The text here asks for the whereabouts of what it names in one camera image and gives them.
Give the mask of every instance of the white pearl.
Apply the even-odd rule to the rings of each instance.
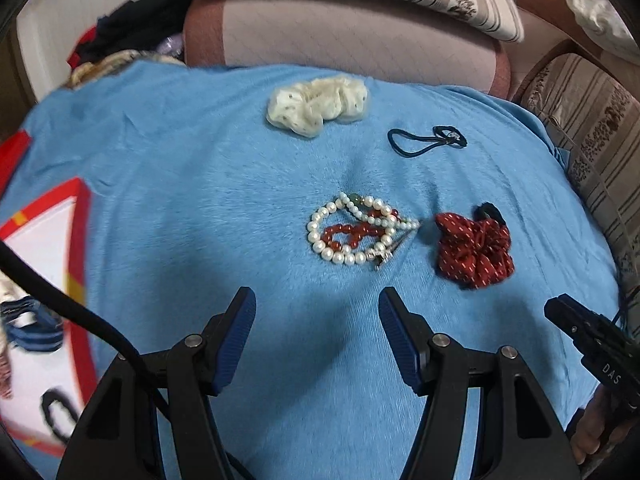
[[[322,256],[323,260],[329,261],[334,257],[334,250],[331,247],[325,247],[324,249],[322,249],[320,256]]]
[[[313,244],[311,248],[314,250],[316,254],[320,254],[325,247],[326,245],[324,244],[324,242],[322,240],[318,240],[316,243]]]

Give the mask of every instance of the blue fabric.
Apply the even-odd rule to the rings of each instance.
[[[266,123],[274,88],[332,74],[138,62],[79,91],[56,91],[24,124],[33,145],[0,220],[81,176],[94,194],[88,306],[142,352],[199,332],[239,286],[255,291],[257,315],[238,371],[212,405],[223,442],[258,480],[399,477],[424,399],[402,383],[378,319],[387,285],[468,348],[516,346],[567,423],[594,379],[543,306],[566,292],[611,317],[618,288],[605,239],[542,124],[471,89],[370,78],[360,122],[326,124],[313,140]],[[390,128],[428,135],[438,124],[457,127],[468,147],[406,159],[386,139]],[[328,264],[310,250],[309,215],[340,190],[424,219],[380,272]],[[501,284],[461,290],[434,272],[433,216],[469,217],[482,202],[507,222],[516,271]],[[95,341],[94,352],[103,372],[114,351]],[[477,401],[476,392],[470,397]],[[474,448],[471,408],[467,422],[460,479]],[[168,427],[161,428],[175,480]],[[51,461],[29,454],[53,478]]]

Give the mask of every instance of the pink cushion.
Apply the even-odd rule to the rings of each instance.
[[[500,42],[398,0],[194,0],[184,39],[189,66],[300,64],[501,98],[510,87]]]

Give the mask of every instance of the white scrunchie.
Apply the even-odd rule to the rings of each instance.
[[[271,95],[267,120],[303,137],[315,137],[323,121],[361,119],[369,91],[359,79],[339,75],[278,88]]]

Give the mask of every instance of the red patterned scrunchie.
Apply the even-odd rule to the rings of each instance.
[[[474,222],[455,213],[437,214],[435,220],[442,231],[438,268],[446,278],[481,288],[513,274],[506,225],[493,218]]]

